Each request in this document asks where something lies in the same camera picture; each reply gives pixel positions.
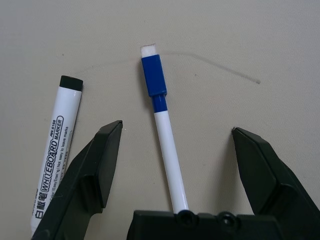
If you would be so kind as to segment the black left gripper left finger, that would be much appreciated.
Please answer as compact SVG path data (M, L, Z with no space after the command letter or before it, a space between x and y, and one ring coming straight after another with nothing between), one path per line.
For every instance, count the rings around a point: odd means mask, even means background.
M84 239L91 217L107 205L122 128L122 120L101 127L72 160L32 239Z

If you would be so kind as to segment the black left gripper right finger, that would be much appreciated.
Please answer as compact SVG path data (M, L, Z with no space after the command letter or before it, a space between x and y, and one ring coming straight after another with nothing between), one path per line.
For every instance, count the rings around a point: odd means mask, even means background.
M240 179L255 214L281 225L319 225L320 211L271 144L240 127L232 130Z

